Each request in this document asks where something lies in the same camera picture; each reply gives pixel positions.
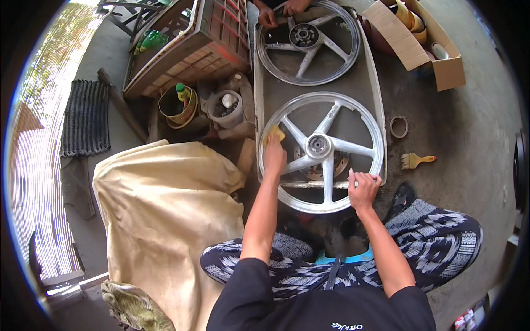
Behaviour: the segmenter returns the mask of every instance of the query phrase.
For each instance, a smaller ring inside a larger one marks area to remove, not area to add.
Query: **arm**
[[[254,0],[252,3],[260,10],[258,22],[261,25],[265,26],[267,29],[276,28],[278,26],[276,18],[274,17],[274,12],[269,6],[261,0]]]
[[[303,13],[310,3],[311,0],[287,0],[284,6],[284,16],[293,16],[295,14]]]
[[[370,174],[354,173],[350,169],[348,177],[348,196],[350,203],[357,213],[360,221],[366,228],[368,239],[374,251],[375,264],[386,296],[408,286],[415,286],[416,281],[407,259],[388,233],[385,226],[377,217],[372,203],[375,194],[381,185],[381,177]]]
[[[269,265],[272,239],[278,218],[278,185],[287,153],[277,135],[267,137],[265,174],[243,233],[240,260],[254,257]]]

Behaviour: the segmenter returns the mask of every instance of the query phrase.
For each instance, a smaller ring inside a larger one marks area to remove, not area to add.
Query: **hand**
[[[351,207],[359,213],[363,213],[370,208],[372,208],[372,203],[374,203],[375,194],[383,180],[379,175],[372,176],[365,173],[354,173],[350,169],[350,174],[348,176],[348,197],[350,197]]]
[[[274,12],[268,6],[262,6],[260,9],[260,14],[258,16],[258,22],[265,26],[267,29],[276,28],[278,24],[276,23],[276,18],[274,17]]]
[[[287,153],[280,144],[280,138],[278,135],[268,135],[265,150],[265,174],[280,176],[286,164]]]
[[[284,16],[303,13],[310,3],[311,0],[287,0],[284,6]]]

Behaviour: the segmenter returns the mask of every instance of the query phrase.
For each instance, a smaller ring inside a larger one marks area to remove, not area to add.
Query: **cardboard box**
[[[383,0],[387,5],[395,3],[394,0]],[[455,43],[447,35],[434,17],[416,0],[404,0],[406,6],[417,15],[421,16],[427,24],[427,42],[424,44],[429,49],[432,43],[442,45],[449,53],[450,58],[432,61],[438,91],[465,85],[464,65],[462,56]],[[376,1],[364,11],[363,16],[379,31],[389,43],[397,57],[407,71],[413,70],[431,60],[423,47],[410,33],[405,25],[394,15],[387,6]]]

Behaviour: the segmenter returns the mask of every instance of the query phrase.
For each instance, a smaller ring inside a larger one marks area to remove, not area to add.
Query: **wheel hub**
[[[307,148],[313,157],[322,158],[328,153],[329,144],[323,136],[315,135],[308,139]]]
[[[291,29],[289,39],[297,47],[309,48],[319,40],[319,31],[310,24],[301,23]]]

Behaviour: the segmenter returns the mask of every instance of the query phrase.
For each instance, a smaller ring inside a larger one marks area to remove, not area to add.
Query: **blue stool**
[[[344,263],[363,263],[374,259],[374,252],[372,251],[372,245],[368,244],[368,250],[362,254],[348,256],[344,259]],[[318,258],[315,261],[316,265],[333,263],[335,258],[326,257],[325,251],[320,251]]]

